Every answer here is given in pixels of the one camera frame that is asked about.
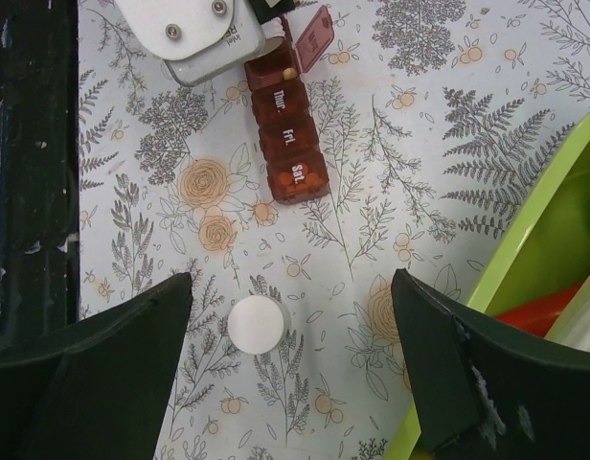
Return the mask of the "floral patterned table mat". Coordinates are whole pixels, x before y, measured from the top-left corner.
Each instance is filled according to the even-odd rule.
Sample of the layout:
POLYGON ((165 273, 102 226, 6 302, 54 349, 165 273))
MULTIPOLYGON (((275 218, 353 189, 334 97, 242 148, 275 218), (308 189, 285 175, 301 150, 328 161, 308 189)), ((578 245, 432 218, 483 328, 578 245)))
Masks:
POLYGON ((79 2, 80 312, 193 280, 155 459, 388 459, 413 403, 394 272, 464 301, 590 110, 590 1, 327 7, 303 83, 329 193, 283 205, 241 68, 181 86, 79 2), (270 353, 228 337, 249 295, 290 316, 270 353))

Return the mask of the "green oval vegetable tray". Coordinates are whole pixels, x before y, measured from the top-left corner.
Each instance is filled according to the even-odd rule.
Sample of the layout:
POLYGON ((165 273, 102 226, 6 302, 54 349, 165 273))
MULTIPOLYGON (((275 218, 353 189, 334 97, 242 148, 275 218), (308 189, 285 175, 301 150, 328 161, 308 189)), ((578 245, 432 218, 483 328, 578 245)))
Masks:
MULTIPOLYGON (((568 135, 516 215, 465 304, 496 316, 562 291, 590 273, 590 112, 568 135)), ((390 448, 422 445, 415 401, 390 448)))

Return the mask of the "red chili pepper toy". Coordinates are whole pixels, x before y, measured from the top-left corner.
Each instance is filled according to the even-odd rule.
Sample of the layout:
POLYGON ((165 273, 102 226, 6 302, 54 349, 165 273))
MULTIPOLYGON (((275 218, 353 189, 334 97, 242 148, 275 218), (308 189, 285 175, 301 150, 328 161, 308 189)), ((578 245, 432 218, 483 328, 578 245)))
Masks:
POLYGON ((562 291, 532 300, 497 315, 496 319, 528 334, 545 337, 582 285, 583 283, 577 283, 562 291))

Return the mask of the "red weekly pill organizer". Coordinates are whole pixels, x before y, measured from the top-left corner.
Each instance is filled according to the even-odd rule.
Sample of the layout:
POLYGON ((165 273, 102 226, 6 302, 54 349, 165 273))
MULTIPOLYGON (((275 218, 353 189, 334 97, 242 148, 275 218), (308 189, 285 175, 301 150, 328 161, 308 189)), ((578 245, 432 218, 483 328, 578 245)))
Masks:
POLYGON ((322 6, 296 40, 280 18, 284 42, 244 64, 252 112, 271 194, 281 204, 296 204, 329 193, 329 173, 321 152, 310 100, 301 75, 307 73, 334 39, 332 19, 322 6))

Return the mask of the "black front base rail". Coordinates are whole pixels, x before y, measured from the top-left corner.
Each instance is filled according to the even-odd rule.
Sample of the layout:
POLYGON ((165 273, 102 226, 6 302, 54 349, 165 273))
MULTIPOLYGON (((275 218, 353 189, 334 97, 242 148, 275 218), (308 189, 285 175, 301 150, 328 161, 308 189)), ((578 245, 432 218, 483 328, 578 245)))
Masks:
POLYGON ((0 351, 79 308, 78 7, 0 1, 0 351))

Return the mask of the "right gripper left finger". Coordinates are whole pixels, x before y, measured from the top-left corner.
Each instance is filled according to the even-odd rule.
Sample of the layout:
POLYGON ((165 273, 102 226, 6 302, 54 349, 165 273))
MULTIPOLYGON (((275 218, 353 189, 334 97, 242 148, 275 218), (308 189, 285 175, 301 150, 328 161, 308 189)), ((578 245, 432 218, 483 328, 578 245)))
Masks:
POLYGON ((193 301, 179 273, 0 352, 0 459, 150 459, 193 301))

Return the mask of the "white bottle cap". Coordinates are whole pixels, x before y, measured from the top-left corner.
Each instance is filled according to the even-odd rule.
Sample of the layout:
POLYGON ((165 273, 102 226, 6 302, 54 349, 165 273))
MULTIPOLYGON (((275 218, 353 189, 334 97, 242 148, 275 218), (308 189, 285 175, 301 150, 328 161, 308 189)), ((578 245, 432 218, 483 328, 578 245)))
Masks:
POLYGON ((227 317, 228 337, 247 355, 270 353, 285 338, 290 326, 286 308, 264 295, 249 295, 236 302, 227 317))

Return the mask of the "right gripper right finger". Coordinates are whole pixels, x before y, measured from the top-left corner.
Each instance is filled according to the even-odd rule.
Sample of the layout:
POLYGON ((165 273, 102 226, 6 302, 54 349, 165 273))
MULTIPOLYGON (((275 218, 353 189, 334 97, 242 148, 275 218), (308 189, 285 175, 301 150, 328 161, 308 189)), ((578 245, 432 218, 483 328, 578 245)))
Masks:
POLYGON ((438 459, 590 459, 590 353, 519 331, 395 272, 421 431, 438 459))

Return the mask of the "yellow napa cabbage toy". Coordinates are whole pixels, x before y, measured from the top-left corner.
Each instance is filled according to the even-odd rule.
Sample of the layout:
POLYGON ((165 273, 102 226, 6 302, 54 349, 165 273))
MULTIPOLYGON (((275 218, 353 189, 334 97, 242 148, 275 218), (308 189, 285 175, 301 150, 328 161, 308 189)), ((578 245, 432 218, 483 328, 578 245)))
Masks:
POLYGON ((590 353, 590 274, 546 334, 546 339, 590 353))

